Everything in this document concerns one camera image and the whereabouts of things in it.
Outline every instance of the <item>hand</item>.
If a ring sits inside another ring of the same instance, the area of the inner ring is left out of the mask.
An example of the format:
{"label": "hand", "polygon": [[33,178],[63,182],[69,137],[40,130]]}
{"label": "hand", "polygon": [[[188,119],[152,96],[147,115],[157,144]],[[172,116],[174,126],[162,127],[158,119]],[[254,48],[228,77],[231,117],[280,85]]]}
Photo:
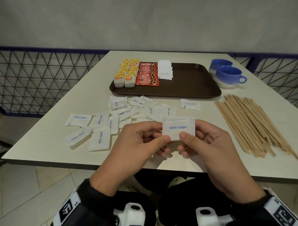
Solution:
{"label": "hand", "polygon": [[265,192],[249,175],[228,132],[202,120],[195,121],[195,136],[180,132],[177,149],[184,157],[199,154],[214,186],[237,203],[249,203]]}
{"label": "hand", "polygon": [[165,145],[171,141],[162,136],[162,123],[140,122],[123,127],[109,155],[89,179],[101,193],[113,196],[129,176],[136,174],[155,153],[164,156],[171,150]]}

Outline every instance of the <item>mug handle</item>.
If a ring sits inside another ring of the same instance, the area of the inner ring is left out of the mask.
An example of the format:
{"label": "mug handle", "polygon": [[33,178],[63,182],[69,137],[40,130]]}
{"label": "mug handle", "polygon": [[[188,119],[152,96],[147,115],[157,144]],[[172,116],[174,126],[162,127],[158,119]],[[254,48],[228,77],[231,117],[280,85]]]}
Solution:
{"label": "mug handle", "polygon": [[247,77],[241,75],[240,78],[239,78],[238,83],[239,83],[239,84],[243,84],[243,83],[246,83],[246,81],[247,81]]}

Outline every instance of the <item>gray wall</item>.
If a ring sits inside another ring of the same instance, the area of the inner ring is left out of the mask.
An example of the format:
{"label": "gray wall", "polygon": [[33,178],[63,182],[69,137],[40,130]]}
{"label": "gray wall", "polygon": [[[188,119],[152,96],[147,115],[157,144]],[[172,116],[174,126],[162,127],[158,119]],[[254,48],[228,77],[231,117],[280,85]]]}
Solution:
{"label": "gray wall", "polygon": [[298,0],[0,0],[0,45],[298,53]]}

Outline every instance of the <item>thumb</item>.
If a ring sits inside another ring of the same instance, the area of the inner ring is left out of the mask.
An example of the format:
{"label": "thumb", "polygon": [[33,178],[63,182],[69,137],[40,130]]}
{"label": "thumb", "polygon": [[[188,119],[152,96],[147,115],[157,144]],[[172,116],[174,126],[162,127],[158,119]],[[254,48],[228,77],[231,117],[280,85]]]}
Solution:
{"label": "thumb", "polygon": [[150,151],[151,154],[154,154],[163,146],[171,141],[171,138],[168,135],[163,135],[161,137],[155,138],[152,141],[145,143],[147,150]]}
{"label": "thumb", "polygon": [[186,132],[180,132],[179,137],[187,146],[195,150],[201,157],[206,155],[209,145],[204,141]]}

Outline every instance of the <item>blue mug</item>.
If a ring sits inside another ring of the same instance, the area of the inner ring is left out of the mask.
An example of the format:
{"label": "blue mug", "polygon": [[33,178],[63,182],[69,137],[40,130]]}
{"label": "blue mug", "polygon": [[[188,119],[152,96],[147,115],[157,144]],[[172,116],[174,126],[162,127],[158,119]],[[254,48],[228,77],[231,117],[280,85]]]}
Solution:
{"label": "blue mug", "polygon": [[218,67],[220,66],[228,66],[231,67],[233,65],[233,63],[231,61],[228,60],[224,60],[224,59],[213,59],[211,61],[210,67],[209,67],[209,73],[212,77],[215,76],[215,73],[218,69]]}
{"label": "blue mug", "polygon": [[247,81],[247,77],[242,75],[242,71],[236,67],[221,66],[217,68],[214,81],[222,88],[230,88],[233,85],[243,84]]}

